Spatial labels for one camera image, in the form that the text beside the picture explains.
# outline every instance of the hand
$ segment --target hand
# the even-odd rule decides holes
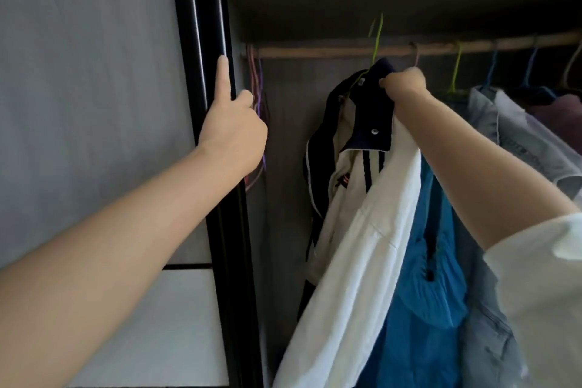
[[[240,178],[251,173],[261,161],[266,144],[266,125],[251,108],[253,95],[242,91],[230,99],[228,58],[216,64],[214,101],[208,110],[198,147],[237,170]]]
[[[380,79],[380,87],[386,90],[394,103],[399,103],[407,97],[428,94],[426,79],[423,72],[417,67],[407,68],[402,72],[393,72]]]

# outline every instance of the pink garment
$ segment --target pink garment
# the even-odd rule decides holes
[[[582,103],[578,96],[565,94],[551,105],[528,106],[527,112],[582,155]]]

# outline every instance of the black door frame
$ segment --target black door frame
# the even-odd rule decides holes
[[[194,139],[214,98],[216,60],[228,56],[236,98],[227,0],[175,0]],[[244,182],[206,217],[230,387],[263,388]]]

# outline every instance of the wooden rod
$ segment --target wooden rod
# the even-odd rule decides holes
[[[494,51],[509,51],[527,49],[537,46],[576,45],[582,40],[582,31],[569,31],[545,36],[525,36],[499,38],[497,40],[473,40],[461,42],[463,54],[486,53]],[[418,43],[420,56],[456,54],[456,43]],[[261,59],[344,59],[346,57],[369,57],[374,51],[373,46],[340,46],[340,47],[276,47],[265,46],[254,50],[255,57]],[[415,55],[416,48],[412,45],[391,45],[378,48],[378,57],[402,57]]]

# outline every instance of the wardrobe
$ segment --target wardrobe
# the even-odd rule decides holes
[[[71,387],[268,387],[297,324],[311,206],[306,142],[330,91],[371,52],[271,57],[261,50],[542,37],[582,28],[582,0],[0,0],[0,267],[191,151],[226,53],[232,95],[249,89],[247,45],[268,105],[265,169],[185,240],[132,316]],[[577,43],[541,47],[536,86],[557,85]],[[531,47],[502,50],[494,84],[521,82]],[[446,90],[455,52],[419,55]],[[482,84],[491,52],[465,53],[456,85]],[[570,70],[582,87],[582,64]]]

